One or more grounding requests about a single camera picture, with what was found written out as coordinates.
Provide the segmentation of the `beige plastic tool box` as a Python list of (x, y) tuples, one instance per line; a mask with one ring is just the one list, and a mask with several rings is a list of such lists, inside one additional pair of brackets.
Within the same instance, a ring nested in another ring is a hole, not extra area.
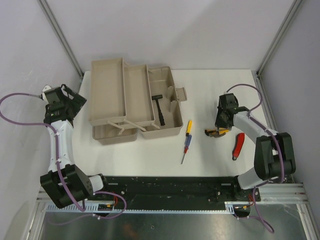
[[(92, 138), (102, 145), (177, 136), (184, 125), (180, 103), (185, 88), (177, 88), (169, 66), (130, 65), (123, 58), (94, 60), (90, 71), (88, 121)], [(165, 125), (159, 121), (154, 95)]]

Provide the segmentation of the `black rubber mallet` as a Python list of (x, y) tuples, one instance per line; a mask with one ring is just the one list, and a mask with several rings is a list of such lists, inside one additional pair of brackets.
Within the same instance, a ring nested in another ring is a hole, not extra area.
[(160, 125), (161, 125), (161, 126), (165, 126), (166, 123), (165, 123), (164, 116), (163, 116), (163, 114), (162, 114), (161, 107), (160, 107), (160, 104), (159, 104), (159, 100), (162, 99), (162, 98), (163, 98), (163, 95), (162, 95), (162, 94), (153, 95), (153, 96), (151, 97), (151, 99), (152, 99), (153, 101), (155, 101), (156, 106), (157, 106), (158, 118), (159, 118)]

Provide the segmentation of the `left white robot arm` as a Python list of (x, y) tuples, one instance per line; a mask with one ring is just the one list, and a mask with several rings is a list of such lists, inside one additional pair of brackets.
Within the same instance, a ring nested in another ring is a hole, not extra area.
[(111, 193), (102, 174), (88, 176), (75, 164), (73, 120), (87, 100), (65, 84), (55, 88), (46, 85), (41, 98), (47, 103), (43, 122), (50, 137), (50, 163), (40, 185), (59, 209), (75, 204), (84, 211), (80, 202), (93, 195), (105, 200)]

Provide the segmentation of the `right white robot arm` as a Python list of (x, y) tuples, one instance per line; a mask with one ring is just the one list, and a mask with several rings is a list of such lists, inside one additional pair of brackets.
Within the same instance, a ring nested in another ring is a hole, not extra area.
[(245, 106), (239, 106), (233, 93), (219, 96), (217, 129), (241, 130), (255, 144), (253, 167), (236, 177), (236, 185), (230, 188), (231, 196), (242, 201), (249, 190), (268, 183), (282, 183), (285, 176), (296, 172), (296, 160), (292, 137), (287, 132), (268, 128)]

